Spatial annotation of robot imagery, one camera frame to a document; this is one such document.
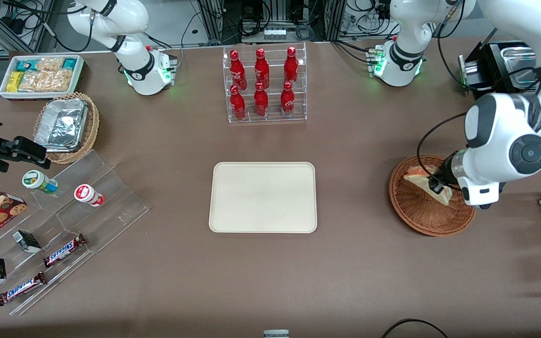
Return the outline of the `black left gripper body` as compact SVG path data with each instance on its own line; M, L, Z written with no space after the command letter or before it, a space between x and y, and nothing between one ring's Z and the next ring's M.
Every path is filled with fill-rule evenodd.
M438 181L442 186L448 186L453 190L459 190L460 185L458 184L457 178L453 173L453 160L458 155L459 151L455 151L442 161L442 164L438 170Z

